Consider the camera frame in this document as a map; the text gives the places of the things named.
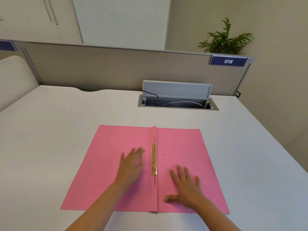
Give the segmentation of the person's right hand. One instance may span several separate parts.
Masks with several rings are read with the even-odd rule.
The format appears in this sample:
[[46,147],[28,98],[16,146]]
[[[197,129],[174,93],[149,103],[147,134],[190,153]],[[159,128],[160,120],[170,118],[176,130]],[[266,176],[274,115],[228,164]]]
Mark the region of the person's right hand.
[[189,170],[187,167],[184,167],[185,171],[185,181],[181,181],[178,178],[178,174],[176,174],[172,169],[170,169],[170,175],[175,183],[176,187],[178,188],[179,195],[179,204],[194,210],[194,206],[200,202],[202,198],[206,198],[201,189],[199,189],[195,183],[193,182]]

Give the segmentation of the person's left hand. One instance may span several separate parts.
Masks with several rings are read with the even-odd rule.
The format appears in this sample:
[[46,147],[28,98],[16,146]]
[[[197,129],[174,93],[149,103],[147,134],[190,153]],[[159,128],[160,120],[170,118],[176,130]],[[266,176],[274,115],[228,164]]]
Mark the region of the person's left hand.
[[132,148],[128,155],[125,155],[124,163],[119,163],[115,184],[123,190],[127,190],[140,176],[143,170],[143,162],[139,164],[139,157],[143,155],[145,149],[139,147]]

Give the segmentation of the pink paper file folder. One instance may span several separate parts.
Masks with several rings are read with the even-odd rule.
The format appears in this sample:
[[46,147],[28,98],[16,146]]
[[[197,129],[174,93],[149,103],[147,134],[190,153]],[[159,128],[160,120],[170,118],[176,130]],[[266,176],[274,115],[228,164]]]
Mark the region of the pink paper file folder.
[[[156,185],[152,175],[152,144],[156,139]],[[125,192],[115,211],[194,213],[179,204],[163,201],[169,194],[177,194],[169,170],[187,167],[192,179],[198,176],[201,190],[223,213],[229,208],[218,183],[214,167],[199,129],[129,127],[100,125],[73,179],[61,206],[62,210],[87,210],[114,181],[121,154],[133,147],[143,147],[143,171]]]

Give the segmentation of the person's right forearm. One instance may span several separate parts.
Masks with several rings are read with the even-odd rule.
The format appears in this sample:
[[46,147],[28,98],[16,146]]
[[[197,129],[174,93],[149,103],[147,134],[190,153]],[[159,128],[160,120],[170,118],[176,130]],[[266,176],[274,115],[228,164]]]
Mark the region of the person's right forearm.
[[242,231],[207,198],[202,198],[193,209],[209,231]]

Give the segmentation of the person's left forearm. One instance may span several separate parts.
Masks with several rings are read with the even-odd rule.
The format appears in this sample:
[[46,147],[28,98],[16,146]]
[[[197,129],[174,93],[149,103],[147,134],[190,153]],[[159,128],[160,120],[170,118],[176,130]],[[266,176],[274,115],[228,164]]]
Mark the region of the person's left forearm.
[[112,183],[65,231],[103,231],[128,187],[126,183]]

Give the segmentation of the gold metal folder fastener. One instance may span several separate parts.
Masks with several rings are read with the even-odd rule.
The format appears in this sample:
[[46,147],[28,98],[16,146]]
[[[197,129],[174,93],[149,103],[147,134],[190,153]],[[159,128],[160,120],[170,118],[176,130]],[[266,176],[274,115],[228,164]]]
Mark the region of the gold metal folder fastener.
[[153,138],[152,144],[152,175],[154,177],[154,185],[156,185],[156,176],[157,176],[157,146],[156,139]]

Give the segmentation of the beige desk partition screen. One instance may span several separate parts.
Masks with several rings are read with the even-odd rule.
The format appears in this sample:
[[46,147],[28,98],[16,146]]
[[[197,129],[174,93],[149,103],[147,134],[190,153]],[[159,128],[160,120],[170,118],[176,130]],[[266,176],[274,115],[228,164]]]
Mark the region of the beige desk partition screen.
[[210,65],[213,55],[161,50],[19,41],[42,85],[141,91],[144,80],[212,84],[211,94],[234,96],[244,67]]

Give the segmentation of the blue partition number label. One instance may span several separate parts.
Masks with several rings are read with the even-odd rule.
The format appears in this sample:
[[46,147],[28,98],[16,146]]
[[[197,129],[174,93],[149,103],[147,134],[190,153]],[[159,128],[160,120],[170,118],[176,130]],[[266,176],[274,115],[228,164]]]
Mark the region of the blue partition number label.
[[0,39],[0,50],[1,51],[14,51],[14,52],[17,51],[12,41],[1,40],[1,39]]
[[244,67],[247,60],[247,57],[213,55],[210,65]]

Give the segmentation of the green potted plant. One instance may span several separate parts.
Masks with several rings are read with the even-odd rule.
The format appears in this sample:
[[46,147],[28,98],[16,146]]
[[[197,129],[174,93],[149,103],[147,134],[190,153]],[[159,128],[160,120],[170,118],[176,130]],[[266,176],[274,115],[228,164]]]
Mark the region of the green potted plant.
[[224,31],[208,32],[207,38],[210,40],[199,42],[197,48],[204,53],[240,55],[244,47],[253,40],[253,34],[242,33],[229,38],[231,23],[227,17],[221,21],[225,24]]

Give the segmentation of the white cabinet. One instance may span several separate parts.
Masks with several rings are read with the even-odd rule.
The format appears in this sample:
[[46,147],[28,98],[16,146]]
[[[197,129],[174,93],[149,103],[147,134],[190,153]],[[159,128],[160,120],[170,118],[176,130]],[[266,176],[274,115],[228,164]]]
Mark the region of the white cabinet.
[[0,0],[0,39],[82,44],[72,0],[51,0],[59,22],[56,26],[48,0]]

